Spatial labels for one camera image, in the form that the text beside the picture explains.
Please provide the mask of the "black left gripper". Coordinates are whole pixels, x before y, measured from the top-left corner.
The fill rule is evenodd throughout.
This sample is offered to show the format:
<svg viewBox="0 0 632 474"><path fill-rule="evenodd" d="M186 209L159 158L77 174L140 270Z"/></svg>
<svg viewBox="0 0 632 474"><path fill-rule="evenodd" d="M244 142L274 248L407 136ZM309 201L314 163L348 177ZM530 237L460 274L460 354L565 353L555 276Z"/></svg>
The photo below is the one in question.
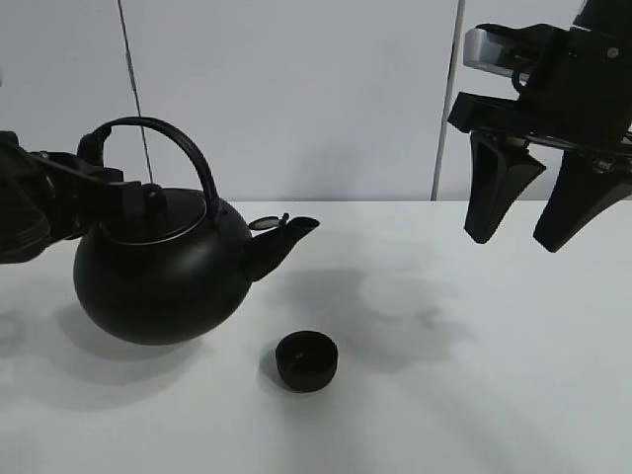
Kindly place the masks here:
<svg viewBox="0 0 632 474"><path fill-rule="evenodd" d="M106 218L140 226L166 211L159 185L127 183L123 173L92 156L29 152L13 131L1 132L1 263L20 264L63 240L86 235Z"/></svg>

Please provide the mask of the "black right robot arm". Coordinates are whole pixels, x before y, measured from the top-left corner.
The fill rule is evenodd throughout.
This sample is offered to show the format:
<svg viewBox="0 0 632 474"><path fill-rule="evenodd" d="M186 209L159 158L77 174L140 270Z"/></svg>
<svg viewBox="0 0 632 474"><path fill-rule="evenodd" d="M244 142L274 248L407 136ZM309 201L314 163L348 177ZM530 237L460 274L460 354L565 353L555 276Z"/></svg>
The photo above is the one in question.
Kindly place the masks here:
<svg viewBox="0 0 632 474"><path fill-rule="evenodd" d="M562 161L534 239L559 251L631 195L631 5L587 1L573 25L466 33L465 66L510 79L515 99L459 93L449 123L470 139L472 178L464 228L488 242L512 204L544 171L531 145Z"/></svg>

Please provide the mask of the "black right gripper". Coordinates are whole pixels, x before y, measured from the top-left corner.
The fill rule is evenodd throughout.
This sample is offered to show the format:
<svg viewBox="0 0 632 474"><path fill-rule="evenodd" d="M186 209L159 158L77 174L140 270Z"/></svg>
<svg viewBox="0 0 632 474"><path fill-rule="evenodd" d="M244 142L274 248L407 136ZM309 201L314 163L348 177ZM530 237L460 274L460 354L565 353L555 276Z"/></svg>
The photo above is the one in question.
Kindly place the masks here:
<svg viewBox="0 0 632 474"><path fill-rule="evenodd" d="M617 157L631 154L631 45L578 28L554 39L529 77L511 78L515 100L461 92L448 116L470 133L472 179L464 229L478 244L545 170L528 142ZM559 251L599 214L631 196L631 173L604 158L566 151L534 229Z"/></svg>

